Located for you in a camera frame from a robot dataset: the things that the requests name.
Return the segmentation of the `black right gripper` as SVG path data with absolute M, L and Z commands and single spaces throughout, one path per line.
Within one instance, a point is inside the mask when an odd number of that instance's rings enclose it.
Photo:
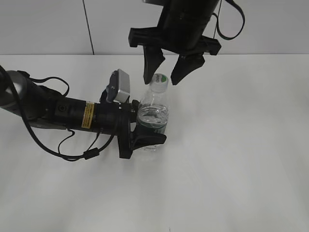
M 179 84 L 188 74 L 202 67 L 202 54 L 217 55 L 221 45 L 217 39 L 203 36 L 217 0 L 160 0 L 151 4 L 162 5 L 157 26 L 131 28 L 128 36 L 131 47 L 143 46 L 146 85 L 165 60 L 162 49 L 179 54 L 171 73 L 173 85 Z

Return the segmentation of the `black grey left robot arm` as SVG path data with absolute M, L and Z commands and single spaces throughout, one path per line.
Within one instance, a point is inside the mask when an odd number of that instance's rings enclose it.
M 114 137 L 118 139 L 119 157 L 129 159 L 134 150 L 149 145 L 161 145 L 166 136 L 140 126 L 131 130 L 137 121 L 139 102 L 130 101 L 129 75 L 121 69 L 111 74 L 109 84 L 98 103 L 69 98 L 43 86 L 48 79 L 31 78 L 24 71 L 0 73 L 0 107 L 25 117 L 28 125 L 39 129 L 88 131 L 110 136 L 101 148 L 92 148 L 82 155 L 68 156 L 51 153 L 68 161 L 91 159 L 99 155 Z

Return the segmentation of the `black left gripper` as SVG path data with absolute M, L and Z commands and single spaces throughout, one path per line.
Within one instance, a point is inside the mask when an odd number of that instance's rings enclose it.
M 99 155 L 114 137 L 117 137 L 119 158 L 130 159 L 133 151 L 150 146 L 163 145 L 167 139 L 166 135 L 160 133 L 138 133 L 132 132 L 131 123 L 137 120 L 140 102 L 133 100 L 125 103 L 95 103 L 93 116 L 93 132 L 110 135 L 110 138 L 100 148 L 94 148 L 93 157 Z

